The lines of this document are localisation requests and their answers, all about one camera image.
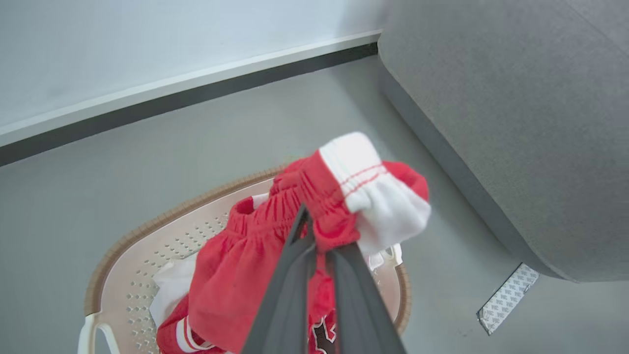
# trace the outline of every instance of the black baseboard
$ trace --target black baseboard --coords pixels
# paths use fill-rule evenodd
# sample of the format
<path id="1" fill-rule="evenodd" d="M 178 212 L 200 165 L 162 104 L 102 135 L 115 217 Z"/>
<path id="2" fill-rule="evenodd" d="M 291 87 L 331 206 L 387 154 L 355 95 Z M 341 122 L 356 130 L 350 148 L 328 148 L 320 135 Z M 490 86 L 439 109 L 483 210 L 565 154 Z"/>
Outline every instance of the black baseboard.
<path id="1" fill-rule="evenodd" d="M 212 100 L 213 98 L 225 96 L 230 93 L 273 83 L 274 81 L 362 59 L 377 53 L 378 49 L 376 43 L 370 43 L 263 71 L 253 72 L 251 74 L 234 77 L 218 83 L 208 84 L 121 108 L 2 146 L 0 147 L 0 166 L 168 111 L 195 105 L 196 103 Z"/>

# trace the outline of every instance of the red stitching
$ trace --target red stitching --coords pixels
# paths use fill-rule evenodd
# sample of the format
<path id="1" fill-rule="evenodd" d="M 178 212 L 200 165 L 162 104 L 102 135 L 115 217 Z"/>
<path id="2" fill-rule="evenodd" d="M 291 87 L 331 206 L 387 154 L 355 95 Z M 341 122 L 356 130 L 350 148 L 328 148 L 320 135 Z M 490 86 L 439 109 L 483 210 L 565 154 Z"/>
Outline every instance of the red stitching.
<path id="1" fill-rule="evenodd" d="M 347 197 L 349 197 L 349 196 L 350 196 L 350 194 L 352 194 L 353 192 L 355 192 L 355 191 L 357 191 L 358 189 L 360 189 L 360 187 L 362 187 L 362 186 L 366 185 L 367 183 L 369 183 L 369 182 L 371 182 L 371 181 L 375 180 L 376 178 L 378 178 L 378 176 L 384 176 L 385 174 L 389 174 L 389 171 L 386 171 L 386 172 L 384 172 L 384 173 L 380 173 L 380 172 L 378 172 L 378 173 L 376 173 L 376 175 L 375 175 L 375 176 L 370 177 L 368 180 L 365 180 L 365 181 L 360 182 L 360 183 L 359 183 L 356 187 L 354 187 L 354 189 L 353 189 L 353 190 L 350 190 L 350 191 L 349 191 L 349 192 L 345 195 L 345 198 L 347 199 Z"/>
<path id="2" fill-rule="evenodd" d="M 363 173 L 365 173 L 365 172 L 367 172 L 367 171 L 370 171 L 370 170 L 372 170 L 372 169 L 374 169 L 374 168 L 378 168 L 378 167 L 380 167 L 380 166 L 384 166 L 384 165 L 383 165 L 383 164 L 376 164 L 376 165 L 373 165 L 373 166 L 371 166 L 371 167 L 368 167 L 368 168 L 362 169 L 362 170 L 360 170 L 360 171 L 358 171 L 358 172 L 354 173 L 353 175 L 349 176 L 348 178 L 346 178 L 344 181 L 342 181 L 341 183 L 339 183 L 339 185 L 340 185 L 340 186 L 342 186 L 342 185 L 344 185 L 344 184 L 348 183 L 348 182 L 349 182 L 350 180 L 352 180 L 354 177 L 356 177 L 356 176 L 358 176 L 358 175 L 360 175 L 360 174 L 363 174 Z"/>

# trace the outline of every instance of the white adhesive strip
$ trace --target white adhesive strip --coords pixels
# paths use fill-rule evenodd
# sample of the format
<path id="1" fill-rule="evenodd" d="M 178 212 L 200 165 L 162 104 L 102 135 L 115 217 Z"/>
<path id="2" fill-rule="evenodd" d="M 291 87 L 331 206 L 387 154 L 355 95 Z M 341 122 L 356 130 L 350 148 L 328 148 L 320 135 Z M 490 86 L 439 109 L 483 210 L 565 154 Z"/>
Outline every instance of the white adhesive strip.
<path id="1" fill-rule="evenodd" d="M 476 313 L 482 327 L 491 335 L 513 309 L 520 303 L 526 292 L 535 284 L 540 274 L 521 263 L 494 295 Z"/>

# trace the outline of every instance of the white stripe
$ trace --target white stripe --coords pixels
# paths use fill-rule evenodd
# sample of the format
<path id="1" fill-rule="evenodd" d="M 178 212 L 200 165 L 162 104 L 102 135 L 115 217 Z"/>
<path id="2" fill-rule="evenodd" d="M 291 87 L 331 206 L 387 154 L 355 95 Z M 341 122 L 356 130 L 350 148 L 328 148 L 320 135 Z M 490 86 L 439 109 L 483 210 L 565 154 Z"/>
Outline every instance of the white stripe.
<path id="1" fill-rule="evenodd" d="M 186 332 L 184 331 L 184 321 L 187 321 L 188 317 L 181 319 L 177 322 L 177 345 L 179 345 L 179 349 L 184 353 L 194 353 L 195 351 L 199 351 L 198 349 L 191 348 L 186 342 Z"/>
<path id="2" fill-rule="evenodd" d="M 192 338 L 192 328 L 190 328 L 190 322 L 188 322 L 188 317 L 187 316 L 186 316 L 186 327 L 187 327 L 186 336 L 187 336 L 188 341 L 190 342 L 190 344 L 192 345 L 193 348 L 195 348 L 197 350 L 207 350 L 207 349 L 214 348 L 214 346 L 210 342 L 205 342 L 205 343 L 203 343 L 203 345 L 198 345 L 194 341 L 194 339 Z"/>

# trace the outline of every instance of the white cloth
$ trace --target white cloth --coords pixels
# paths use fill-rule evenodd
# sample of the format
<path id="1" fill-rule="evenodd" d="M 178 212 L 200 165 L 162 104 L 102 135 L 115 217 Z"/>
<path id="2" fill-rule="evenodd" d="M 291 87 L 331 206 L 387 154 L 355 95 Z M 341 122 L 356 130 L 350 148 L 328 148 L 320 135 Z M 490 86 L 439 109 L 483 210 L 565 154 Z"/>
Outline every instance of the white cloth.
<path id="1" fill-rule="evenodd" d="M 157 327 L 164 323 L 190 290 L 197 255 L 195 253 L 184 260 L 169 261 L 153 276 L 159 290 L 148 310 Z"/>
<path id="2" fill-rule="evenodd" d="M 366 135 L 343 135 L 319 153 L 341 186 L 347 208 L 358 213 L 358 245 L 364 254 L 377 254 L 426 229 L 430 204 L 389 173 Z"/>

